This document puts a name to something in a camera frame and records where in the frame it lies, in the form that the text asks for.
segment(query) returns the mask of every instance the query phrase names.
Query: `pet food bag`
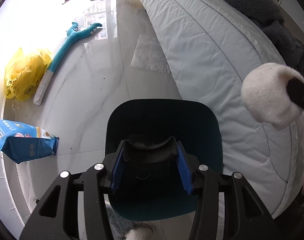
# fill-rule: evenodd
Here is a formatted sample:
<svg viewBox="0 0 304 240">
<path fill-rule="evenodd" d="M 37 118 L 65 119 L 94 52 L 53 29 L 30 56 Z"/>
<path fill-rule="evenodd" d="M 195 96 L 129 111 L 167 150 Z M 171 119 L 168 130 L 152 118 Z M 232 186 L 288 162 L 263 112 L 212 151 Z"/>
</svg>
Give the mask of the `pet food bag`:
<svg viewBox="0 0 304 240">
<path fill-rule="evenodd" d="M 0 120 L 0 151 L 17 164 L 55 155 L 58 139 L 40 127 Z"/>
<path fill-rule="evenodd" d="M 48 49 L 36 49 L 25 55 L 19 48 L 5 66 L 5 97 L 16 97 L 19 101 L 31 98 L 51 61 Z"/>
</svg>

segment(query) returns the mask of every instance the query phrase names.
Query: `bubble wrap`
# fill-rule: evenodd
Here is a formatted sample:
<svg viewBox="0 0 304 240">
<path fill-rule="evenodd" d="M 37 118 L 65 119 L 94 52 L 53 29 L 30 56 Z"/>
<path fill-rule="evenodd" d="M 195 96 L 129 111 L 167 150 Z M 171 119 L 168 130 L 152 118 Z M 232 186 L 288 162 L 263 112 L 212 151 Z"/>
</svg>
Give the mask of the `bubble wrap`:
<svg viewBox="0 0 304 240">
<path fill-rule="evenodd" d="M 172 75 L 158 39 L 146 35 L 139 36 L 132 59 L 132 67 Z"/>
</svg>

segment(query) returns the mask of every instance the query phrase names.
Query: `white marble floor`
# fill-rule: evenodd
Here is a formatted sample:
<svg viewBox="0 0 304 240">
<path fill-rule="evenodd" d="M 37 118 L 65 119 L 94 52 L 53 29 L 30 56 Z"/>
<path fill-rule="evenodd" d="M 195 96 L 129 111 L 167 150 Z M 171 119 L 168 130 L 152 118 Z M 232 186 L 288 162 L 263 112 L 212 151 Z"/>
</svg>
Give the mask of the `white marble floor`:
<svg viewBox="0 0 304 240">
<path fill-rule="evenodd" d="M 156 38 L 139 0 L 70 0 L 63 6 L 81 29 L 93 22 L 103 29 L 71 47 L 41 106 L 32 100 L 13 105 L 16 121 L 60 137 L 56 156 L 16 165 L 30 212 L 61 171 L 86 171 L 103 160 L 108 118 L 118 105 L 136 98 L 181 99 L 172 76 L 132 67 L 139 36 Z M 51 47 L 57 50 L 63 40 L 53 39 Z M 192 220 L 183 215 L 152 223 L 153 240 L 184 240 Z"/>
</svg>

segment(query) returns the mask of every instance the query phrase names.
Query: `white plush handle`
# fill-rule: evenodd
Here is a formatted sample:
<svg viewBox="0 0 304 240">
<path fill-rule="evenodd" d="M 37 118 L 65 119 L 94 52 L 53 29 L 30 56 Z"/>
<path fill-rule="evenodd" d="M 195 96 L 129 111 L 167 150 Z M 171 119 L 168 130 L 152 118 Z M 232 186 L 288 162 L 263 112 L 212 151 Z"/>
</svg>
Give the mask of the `white plush handle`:
<svg viewBox="0 0 304 240">
<path fill-rule="evenodd" d="M 34 104 L 39 106 L 42 103 L 43 96 L 45 94 L 46 89 L 48 88 L 52 76 L 53 76 L 53 72 L 51 70 L 45 71 L 41 79 L 41 82 L 39 84 L 39 87 L 37 88 L 36 93 L 34 95 L 34 99 L 33 99 Z"/>
</svg>

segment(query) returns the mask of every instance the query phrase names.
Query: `white wall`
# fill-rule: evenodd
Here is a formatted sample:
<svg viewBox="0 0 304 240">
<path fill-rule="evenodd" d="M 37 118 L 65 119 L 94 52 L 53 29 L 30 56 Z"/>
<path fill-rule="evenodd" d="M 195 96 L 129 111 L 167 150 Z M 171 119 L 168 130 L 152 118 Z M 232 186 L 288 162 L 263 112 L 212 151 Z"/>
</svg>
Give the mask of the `white wall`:
<svg viewBox="0 0 304 240">
<path fill-rule="evenodd" d="M 5 103 L 6 63 L 19 47 L 28 53 L 52 44 L 49 41 L 56 36 L 57 26 L 70 25 L 62 20 L 64 13 L 58 10 L 63 2 L 64 0 L 6 0 L 0 8 L 0 119 L 3 117 Z M 5 173 L 5 170 L 13 170 L 13 163 L 7 163 L 4 163 L 0 153 L 0 219 L 14 237 L 19 239 L 24 224 Z"/>
</svg>

